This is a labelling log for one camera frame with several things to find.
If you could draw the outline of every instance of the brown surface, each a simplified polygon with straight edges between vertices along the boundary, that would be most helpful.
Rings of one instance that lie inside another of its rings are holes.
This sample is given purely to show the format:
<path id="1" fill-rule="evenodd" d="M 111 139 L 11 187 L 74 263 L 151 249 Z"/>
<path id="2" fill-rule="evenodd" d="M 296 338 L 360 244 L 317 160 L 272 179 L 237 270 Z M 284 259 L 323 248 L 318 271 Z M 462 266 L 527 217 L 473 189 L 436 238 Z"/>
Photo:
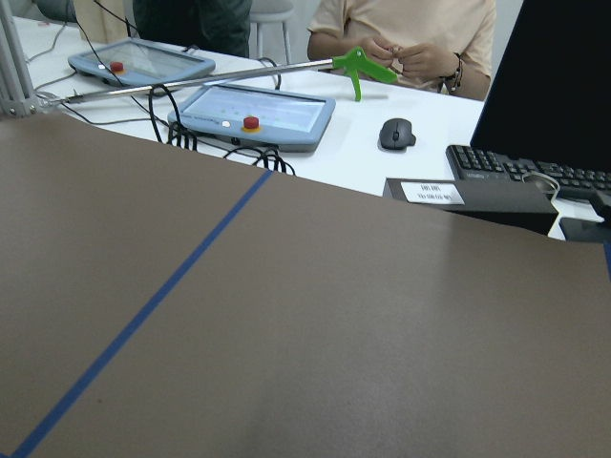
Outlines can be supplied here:
<path id="1" fill-rule="evenodd" d="M 263 171 L 0 141 L 11 455 Z M 610 292 L 600 245 L 274 174 L 32 456 L 608 456 Z"/>

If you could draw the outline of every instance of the red button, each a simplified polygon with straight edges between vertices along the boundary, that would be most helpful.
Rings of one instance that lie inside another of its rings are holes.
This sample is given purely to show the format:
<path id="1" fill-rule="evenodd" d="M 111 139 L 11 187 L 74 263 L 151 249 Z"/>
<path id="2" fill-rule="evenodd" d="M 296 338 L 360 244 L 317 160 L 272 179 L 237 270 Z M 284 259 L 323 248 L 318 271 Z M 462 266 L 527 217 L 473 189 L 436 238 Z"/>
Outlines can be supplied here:
<path id="1" fill-rule="evenodd" d="M 247 116 L 244 118 L 245 129 L 257 129 L 259 127 L 259 119 L 256 116 Z"/>
<path id="2" fill-rule="evenodd" d="M 111 62 L 111 72 L 123 72 L 123 62 Z"/>

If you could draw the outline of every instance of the person's hand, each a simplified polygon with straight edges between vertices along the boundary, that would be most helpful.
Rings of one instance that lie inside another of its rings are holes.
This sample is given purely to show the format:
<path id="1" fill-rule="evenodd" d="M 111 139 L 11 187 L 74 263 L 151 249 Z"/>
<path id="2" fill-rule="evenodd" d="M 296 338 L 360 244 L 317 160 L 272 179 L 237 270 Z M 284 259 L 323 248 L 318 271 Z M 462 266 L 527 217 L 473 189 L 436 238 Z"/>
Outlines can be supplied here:
<path id="1" fill-rule="evenodd" d="M 393 50 L 397 47 L 383 36 L 369 36 L 359 41 L 365 55 L 384 67 L 390 67 L 394 59 Z"/>
<path id="2" fill-rule="evenodd" d="M 434 79 L 450 76 L 458 67 L 458 58 L 453 52 L 431 43 L 399 48 L 394 56 L 403 65 L 402 74 L 407 78 Z"/>

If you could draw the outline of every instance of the black mouse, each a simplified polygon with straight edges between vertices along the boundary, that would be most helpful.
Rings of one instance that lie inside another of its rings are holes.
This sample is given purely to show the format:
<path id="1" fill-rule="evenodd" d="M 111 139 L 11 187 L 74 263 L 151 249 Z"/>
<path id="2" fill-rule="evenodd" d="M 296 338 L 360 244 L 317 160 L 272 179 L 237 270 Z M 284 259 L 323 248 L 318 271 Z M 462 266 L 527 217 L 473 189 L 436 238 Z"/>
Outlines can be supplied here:
<path id="1" fill-rule="evenodd" d="M 380 130 L 380 145 L 386 150 L 403 150 L 413 146 L 416 137 L 411 133 L 411 123 L 402 117 L 394 117 L 384 123 Z"/>

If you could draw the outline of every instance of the beige t-shirt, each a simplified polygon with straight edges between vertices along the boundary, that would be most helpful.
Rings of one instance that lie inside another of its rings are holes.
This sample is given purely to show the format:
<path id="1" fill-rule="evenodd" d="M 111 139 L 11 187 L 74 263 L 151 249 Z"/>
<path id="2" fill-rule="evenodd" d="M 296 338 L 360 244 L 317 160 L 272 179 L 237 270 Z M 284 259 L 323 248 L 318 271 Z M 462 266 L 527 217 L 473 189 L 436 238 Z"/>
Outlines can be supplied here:
<path id="1" fill-rule="evenodd" d="M 337 38 L 382 35 L 401 47 L 433 43 L 490 75 L 495 21 L 495 0 L 321 0 L 307 29 Z M 439 90 L 438 78 L 399 75 L 397 84 Z"/>

